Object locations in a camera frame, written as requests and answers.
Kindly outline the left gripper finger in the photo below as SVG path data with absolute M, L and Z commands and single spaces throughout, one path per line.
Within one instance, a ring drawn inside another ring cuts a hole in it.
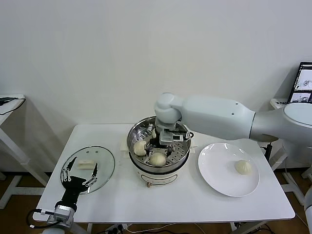
M 97 181 L 98 163 L 95 164 L 94 170 L 91 174 L 91 178 L 88 181 L 83 182 L 84 186 L 92 186 Z
M 75 163 L 76 157 L 74 157 L 67 165 L 66 167 L 62 168 L 61 171 L 61 181 L 62 182 L 70 182 L 70 171 Z

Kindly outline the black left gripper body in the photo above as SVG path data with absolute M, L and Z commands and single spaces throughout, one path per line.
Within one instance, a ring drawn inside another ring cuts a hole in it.
M 56 206 L 76 207 L 79 194 L 87 191 L 86 179 L 77 176 L 71 176 L 70 179 L 70 181 L 62 182 L 65 192 L 62 199 L 56 203 Z

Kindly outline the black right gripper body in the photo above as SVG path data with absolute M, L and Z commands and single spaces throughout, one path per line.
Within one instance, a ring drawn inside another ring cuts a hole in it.
M 160 142 L 159 134 L 157 132 L 153 132 L 152 138 L 150 139 L 150 144 L 153 145 L 154 148 L 167 149 L 167 147 L 172 145 L 173 142 L 166 142 L 165 144 L 163 144 L 163 142 Z

